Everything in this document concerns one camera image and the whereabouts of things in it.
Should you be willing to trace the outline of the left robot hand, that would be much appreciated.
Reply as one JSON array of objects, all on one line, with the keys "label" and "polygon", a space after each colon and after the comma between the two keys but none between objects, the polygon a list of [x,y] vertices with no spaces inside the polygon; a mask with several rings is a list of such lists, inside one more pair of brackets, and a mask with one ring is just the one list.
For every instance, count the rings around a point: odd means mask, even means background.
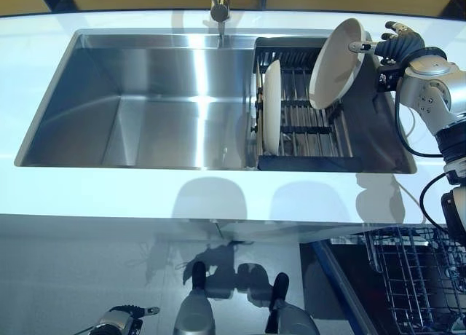
[{"label": "left robot hand", "polygon": [[112,323],[119,329],[120,334],[139,334],[142,329],[142,318],[157,315],[159,307],[139,307],[135,305],[121,305],[110,309]]}]

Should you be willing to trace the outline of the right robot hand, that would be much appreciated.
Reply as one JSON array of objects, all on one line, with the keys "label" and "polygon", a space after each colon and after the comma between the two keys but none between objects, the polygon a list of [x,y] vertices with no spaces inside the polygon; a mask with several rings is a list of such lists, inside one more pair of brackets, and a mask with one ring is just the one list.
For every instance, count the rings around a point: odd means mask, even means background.
[{"label": "right robot hand", "polygon": [[371,54],[400,63],[411,53],[424,49],[424,39],[419,33],[407,25],[395,21],[387,21],[385,28],[391,33],[383,33],[379,42],[355,41],[348,44],[348,49],[354,53]]}]

